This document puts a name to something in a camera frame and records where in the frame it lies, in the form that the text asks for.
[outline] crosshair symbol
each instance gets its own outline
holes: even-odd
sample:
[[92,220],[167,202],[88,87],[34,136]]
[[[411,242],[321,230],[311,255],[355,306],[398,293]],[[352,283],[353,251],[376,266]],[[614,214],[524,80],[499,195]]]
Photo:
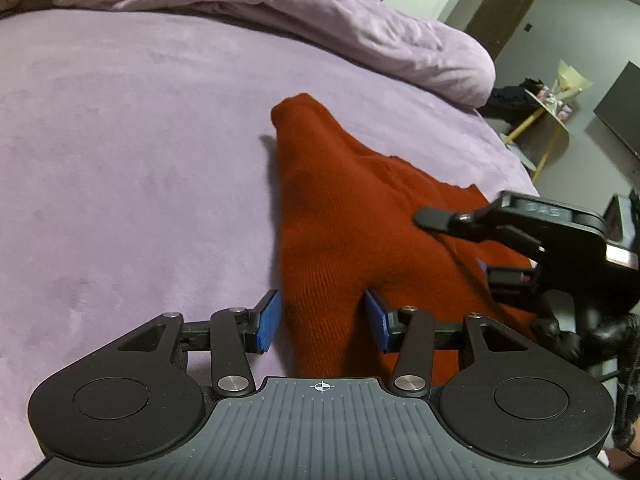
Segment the crosshair symbol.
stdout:
[[329,388],[335,388],[335,386],[331,386],[330,384],[325,383],[324,381],[322,381],[321,383],[318,384],[314,384],[312,386],[312,388],[318,390],[319,392],[325,392],[327,391]]

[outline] brown door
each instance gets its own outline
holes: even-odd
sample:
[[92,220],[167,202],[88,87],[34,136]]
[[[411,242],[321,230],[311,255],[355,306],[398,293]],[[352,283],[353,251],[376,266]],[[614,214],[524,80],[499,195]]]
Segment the brown door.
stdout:
[[533,0],[483,0],[466,26],[465,32],[498,57]]

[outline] purple bed sheet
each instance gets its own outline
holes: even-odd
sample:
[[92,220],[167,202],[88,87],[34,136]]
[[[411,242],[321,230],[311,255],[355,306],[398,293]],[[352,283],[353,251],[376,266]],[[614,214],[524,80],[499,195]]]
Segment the purple bed sheet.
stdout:
[[[159,12],[0,20],[3,480],[42,458],[26,407],[48,375],[162,312],[208,319],[278,285],[270,110],[300,92],[443,182],[535,194],[476,112],[282,34]],[[256,379],[289,356],[281,334]]]

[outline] bed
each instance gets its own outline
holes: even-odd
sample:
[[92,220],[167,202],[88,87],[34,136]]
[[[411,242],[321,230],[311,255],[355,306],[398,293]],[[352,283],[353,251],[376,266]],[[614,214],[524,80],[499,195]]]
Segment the bed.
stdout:
[[[278,286],[282,99],[308,92],[443,182],[536,193],[473,110],[493,67],[471,38],[367,0],[212,1],[0,0],[3,480],[41,460],[26,406],[47,376],[162,312]],[[294,373],[286,335],[252,367]]]

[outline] blue rubber pad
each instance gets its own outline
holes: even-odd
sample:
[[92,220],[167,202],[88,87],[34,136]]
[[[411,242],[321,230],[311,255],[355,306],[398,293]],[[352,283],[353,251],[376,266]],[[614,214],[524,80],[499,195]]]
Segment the blue rubber pad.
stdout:
[[255,335],[258,352],[266,352],[276,336],[282,314],[282,295],[276,292],[260,313],[260,328]]
[[376,345],[381,352],[389,352],[391,348],[391,333],[386,311],[380,307],[368,290],[365,291],[363,300],[373,339],[376,341]]

